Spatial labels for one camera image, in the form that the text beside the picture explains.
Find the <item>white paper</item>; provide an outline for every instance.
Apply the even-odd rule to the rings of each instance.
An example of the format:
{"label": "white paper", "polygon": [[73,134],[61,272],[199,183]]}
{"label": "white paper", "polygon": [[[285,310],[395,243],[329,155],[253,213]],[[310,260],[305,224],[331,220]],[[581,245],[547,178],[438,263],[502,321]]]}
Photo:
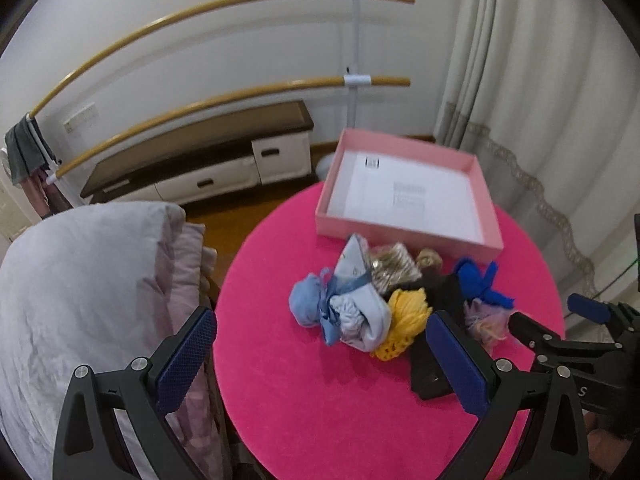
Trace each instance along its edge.
{"label": "white paper", "polygon": [[466,173],[391,155],[345,150],[327,214],[483,242]]}

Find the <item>pink tablecloth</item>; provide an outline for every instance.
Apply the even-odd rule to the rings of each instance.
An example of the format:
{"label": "pink tablecloth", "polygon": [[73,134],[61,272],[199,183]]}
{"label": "pink tablecloth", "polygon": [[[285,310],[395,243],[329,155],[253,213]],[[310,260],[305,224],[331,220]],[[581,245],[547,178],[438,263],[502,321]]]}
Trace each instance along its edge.
{"label": "pink tablecloth", "polygon": [[[316,235],[321,184],[287,200],[242,245],[216,308],[214,362],[228,414],[255,457],[282,480],[436,478],[476,418],[455,395],[421,401],[409,361],[380,362],[345,344],[328,348],[298,326],[287,299],[294,282],[333,267],[343,240]],[[561,305],[540,252],[497,210],[504,238],[495,288],[517,309],[564,333]],[[494,358],[529,369],[513,338]],[[520,413],[490,478],[506,468],[525,420]]]}

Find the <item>white comforter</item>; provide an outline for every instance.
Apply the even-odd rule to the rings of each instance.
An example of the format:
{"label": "white comforter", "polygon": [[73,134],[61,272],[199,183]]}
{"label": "white comforter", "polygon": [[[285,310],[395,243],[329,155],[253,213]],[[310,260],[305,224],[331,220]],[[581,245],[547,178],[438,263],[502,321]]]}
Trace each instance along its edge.
{"label": "white comforter", "polygon": [[[0,267],[0,430],[33,480],[51,478],[73,370],[116,370],[151,355],[198,305],[200,269],[215,260],[203,231],[176,205],[111,203],[46,219],[9,248]],[[203,472],[220,478],[202,370],[169,417]],[[119,421],[142,478],[155,478],[128,420]]]}

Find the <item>white drawer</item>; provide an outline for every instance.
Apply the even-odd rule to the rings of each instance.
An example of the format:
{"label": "white drawer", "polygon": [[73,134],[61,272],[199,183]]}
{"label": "white drawer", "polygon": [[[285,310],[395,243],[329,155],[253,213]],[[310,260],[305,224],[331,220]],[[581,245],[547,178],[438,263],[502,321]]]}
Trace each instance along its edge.
{"label": "white drawer", "polygon": [[311,173],[307,132],[252,140],[251,144],[263,184]]}
{"label": "white drawer", "polygon": [[246,156],[162,180],[156,188],[162,200],[185,204],[253,187],[259,182],[255,159]]}
{"label": "white drawer", "polygon": [[133,201],[147,201],[147,200],[162,200],[156,186],[153,184],[151,186],[143,187],[142,189],[137,189],[132,191],[131,193],[127,193],[126,195],[119,196],[111,200],[112,202],[133,202]]}

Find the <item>electrical outlet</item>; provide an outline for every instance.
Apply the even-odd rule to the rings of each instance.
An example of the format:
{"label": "electrical outlet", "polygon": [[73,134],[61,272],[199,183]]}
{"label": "electrical outlet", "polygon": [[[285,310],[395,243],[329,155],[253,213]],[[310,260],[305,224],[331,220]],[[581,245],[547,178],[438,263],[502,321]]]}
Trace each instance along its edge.
{"label": "electrical outlet", "polygon": [[68,134],[73,133],[78,128],[86,128],[95,123],[98,118],[98,109],[95,103],[85,106],[82,110],[69,117],[62,125]]}

